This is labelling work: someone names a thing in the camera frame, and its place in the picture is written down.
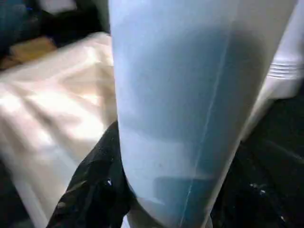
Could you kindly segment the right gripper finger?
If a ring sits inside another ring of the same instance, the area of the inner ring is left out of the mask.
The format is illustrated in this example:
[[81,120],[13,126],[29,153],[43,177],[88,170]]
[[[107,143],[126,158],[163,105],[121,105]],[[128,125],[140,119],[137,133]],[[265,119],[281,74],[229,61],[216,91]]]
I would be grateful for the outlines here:
[[120,228],[130,202],[115,121],[78,165],[47,227]]

